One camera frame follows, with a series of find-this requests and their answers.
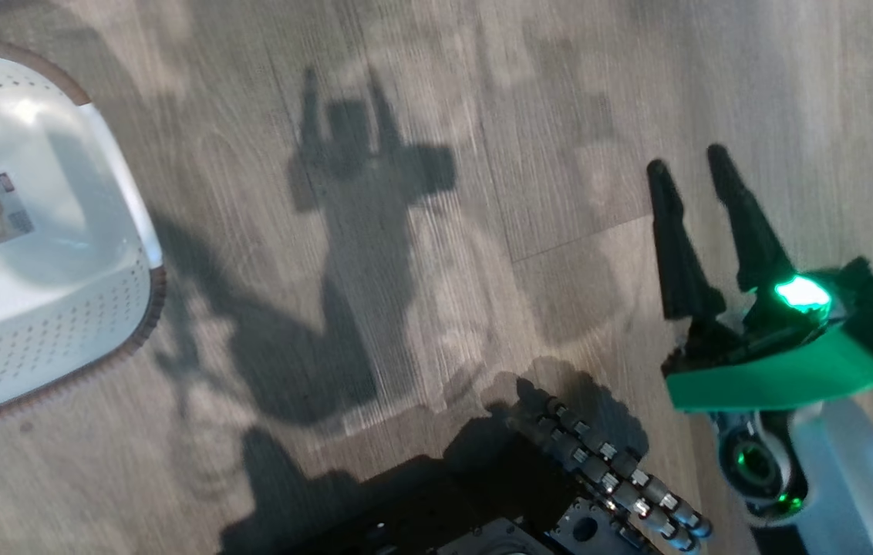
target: white plastic basket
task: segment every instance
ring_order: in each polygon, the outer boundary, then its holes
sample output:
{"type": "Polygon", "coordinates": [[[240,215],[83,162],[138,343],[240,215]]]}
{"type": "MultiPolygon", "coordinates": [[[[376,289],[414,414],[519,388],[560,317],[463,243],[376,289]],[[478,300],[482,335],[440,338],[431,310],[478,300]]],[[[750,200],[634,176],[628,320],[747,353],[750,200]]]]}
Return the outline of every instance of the white plastic basket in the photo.
{"type": "Polygon", "coordinates": [[[136,351],[164,294],[104,119],[62,70],[0,43],[0,414],[136,351]]]}

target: floor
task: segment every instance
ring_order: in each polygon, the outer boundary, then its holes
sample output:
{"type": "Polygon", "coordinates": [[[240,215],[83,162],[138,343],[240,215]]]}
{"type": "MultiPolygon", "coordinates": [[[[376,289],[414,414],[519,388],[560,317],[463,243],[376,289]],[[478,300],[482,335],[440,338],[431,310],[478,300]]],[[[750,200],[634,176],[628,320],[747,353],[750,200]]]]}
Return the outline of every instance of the floor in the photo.
{"type": "Polygon", "coordinates": [[[129,365],[0,422],[0,553],[284,548],[421,480],[369,481],[518,375],[751,551],[659,378],[643,169],[729,299],[713,141],[802,267],[873,259],[873,3],[11,0],[0,39],[94,98],[172,284],[129,365]]]}

